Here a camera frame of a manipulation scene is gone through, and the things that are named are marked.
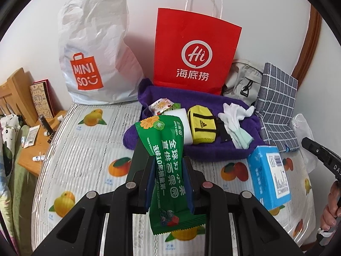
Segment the person's right hand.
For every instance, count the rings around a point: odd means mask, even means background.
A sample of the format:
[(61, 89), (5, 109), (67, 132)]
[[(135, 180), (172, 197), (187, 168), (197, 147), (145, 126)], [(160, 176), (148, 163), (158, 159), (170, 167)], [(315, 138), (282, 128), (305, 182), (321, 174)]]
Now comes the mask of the person's right hand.
[(338, 207), (338, 200), (340, 198), (340, 188), (337, 181), (335, 181), (330, 189), (327, 197), (327, 204), (322, 211), (320, 218), (320, 227), (324, 231), (329, 231), (336, 225), (336, 218), (340, 217), (340, 207)]

